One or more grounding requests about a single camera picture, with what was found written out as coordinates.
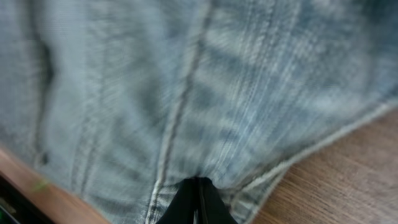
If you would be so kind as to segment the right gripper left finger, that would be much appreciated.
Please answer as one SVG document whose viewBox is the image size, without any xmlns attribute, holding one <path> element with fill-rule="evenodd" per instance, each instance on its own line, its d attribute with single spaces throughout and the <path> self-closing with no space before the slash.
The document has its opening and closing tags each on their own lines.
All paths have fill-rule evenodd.
<svg viewBox="0 0 398 224">
<path fill-rule="evenodd" d="M 184 179 L 169 207 L 156 224 L 193 224 L 197 208 L 197 180 Z"/>
</svg>

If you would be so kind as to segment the light blue denim shorts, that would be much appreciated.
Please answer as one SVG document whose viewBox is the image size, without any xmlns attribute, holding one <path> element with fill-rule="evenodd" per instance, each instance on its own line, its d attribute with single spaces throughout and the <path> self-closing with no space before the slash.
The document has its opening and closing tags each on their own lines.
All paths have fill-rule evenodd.
<svg viewBox="0 0 398 224">
<path fill-rule="evenodd" d="M 190 177 L 248 223 L 396 106 L 396 1 L 1 2 L 1 142 L 111 223 L 155 223 Z"/>
</svg>

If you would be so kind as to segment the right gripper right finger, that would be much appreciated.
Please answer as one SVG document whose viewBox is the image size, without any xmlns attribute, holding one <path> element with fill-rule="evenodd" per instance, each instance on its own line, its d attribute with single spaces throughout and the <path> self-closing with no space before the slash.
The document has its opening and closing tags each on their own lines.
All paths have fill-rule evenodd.
<svg viewBox="0 0 398 224">
<path fill-rule="evenodd" d="M 198 223 L 237 224 L 209 178 L 197 178 Z"/>
</svg>

